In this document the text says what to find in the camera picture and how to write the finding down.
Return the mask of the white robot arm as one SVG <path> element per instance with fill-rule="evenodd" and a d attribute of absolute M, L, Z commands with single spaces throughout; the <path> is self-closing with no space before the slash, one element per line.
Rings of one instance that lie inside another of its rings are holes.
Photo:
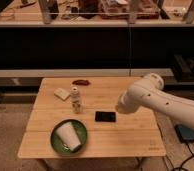
<path fill-rule="evenodd" d="M 194 100 L 163 92 L 164 80 L 155 73 L 134 81 L 119 97 L 119 113 L 135 113 L 140 106 L 165 114 L 194 129 Z"/>

